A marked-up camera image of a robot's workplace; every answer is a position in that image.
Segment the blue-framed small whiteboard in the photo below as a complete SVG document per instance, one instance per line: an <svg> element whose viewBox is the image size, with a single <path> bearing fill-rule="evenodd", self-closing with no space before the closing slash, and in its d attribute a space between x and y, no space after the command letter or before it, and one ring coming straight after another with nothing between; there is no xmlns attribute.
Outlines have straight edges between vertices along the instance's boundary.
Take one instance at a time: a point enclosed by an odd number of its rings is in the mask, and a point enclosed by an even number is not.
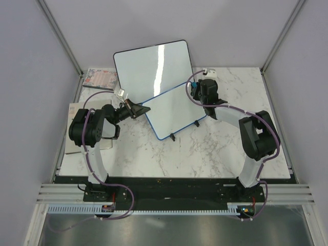
<svg viewBox="0 0 328 246"><path fill-rule="evenodd" d="M142 103L150 107L146 118L158 140L164 140L206 117L202 107L191 102L182 83Z"/></svg>

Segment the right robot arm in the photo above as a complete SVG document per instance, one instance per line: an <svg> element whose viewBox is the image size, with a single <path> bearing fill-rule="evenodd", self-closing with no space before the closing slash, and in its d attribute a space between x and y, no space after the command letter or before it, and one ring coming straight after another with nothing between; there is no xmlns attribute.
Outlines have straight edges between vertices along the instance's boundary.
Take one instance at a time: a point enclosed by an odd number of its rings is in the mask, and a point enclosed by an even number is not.
<svg viewBox="0 0 328 246"><path fill-rule="evenodd" d="M280 151L280 138L269 112L251 113L231 106L218 96L218 85L213 79L200 79L189 83L189 99L203 107L207 116L229 123L239 129L245 161L238 176L240 186L235 188L235 197L242 202L253 196L252 187L259 183L259 176L266 161L276 158Z"/></svg>

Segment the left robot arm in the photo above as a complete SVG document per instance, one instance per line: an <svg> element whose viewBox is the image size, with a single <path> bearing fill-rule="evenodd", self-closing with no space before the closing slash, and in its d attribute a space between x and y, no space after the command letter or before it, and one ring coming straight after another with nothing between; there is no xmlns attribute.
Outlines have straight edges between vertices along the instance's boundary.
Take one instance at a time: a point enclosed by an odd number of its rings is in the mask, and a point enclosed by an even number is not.
<svg viewBox="0 0 328 246"><path fill-rule="evenodd" d="M94 192L100 201L108 201L113 194L112 188L105 184L109 175L102 161L100 141L117 140L120 135L118 124L121 121L127 118L136 119L150 110L150 107L126 99L117 109L106 104L101 109L78 109L75 114L69 126L69 138L84 156L88 168L88 182L100 184Z"/></svg>

